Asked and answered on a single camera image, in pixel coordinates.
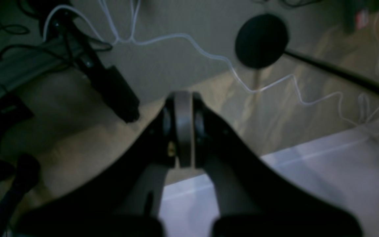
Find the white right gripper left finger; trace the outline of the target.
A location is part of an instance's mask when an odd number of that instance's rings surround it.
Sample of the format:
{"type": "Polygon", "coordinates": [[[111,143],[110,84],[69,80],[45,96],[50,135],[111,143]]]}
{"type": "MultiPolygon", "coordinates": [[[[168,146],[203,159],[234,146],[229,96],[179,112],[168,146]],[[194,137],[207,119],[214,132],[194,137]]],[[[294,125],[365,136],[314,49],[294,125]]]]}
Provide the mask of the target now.
{"type": "Polygon", "coordinates": [[[194,145],[192,93],[175,92],[173,104],[179,165],[190,168],[194,145]]]}

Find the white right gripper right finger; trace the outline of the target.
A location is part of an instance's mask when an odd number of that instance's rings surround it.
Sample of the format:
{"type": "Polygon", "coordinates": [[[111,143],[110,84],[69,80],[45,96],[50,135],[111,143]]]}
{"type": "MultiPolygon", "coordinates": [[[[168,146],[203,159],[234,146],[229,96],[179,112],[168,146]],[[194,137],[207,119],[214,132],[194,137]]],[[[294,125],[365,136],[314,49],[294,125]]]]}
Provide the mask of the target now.
{"type": "Polygon", "coordinates": [[[279,175],[199,93],[192,95],[194,165],[212,180],[220,217],[212,237],[362,237],[353,214],[279,175]]]}

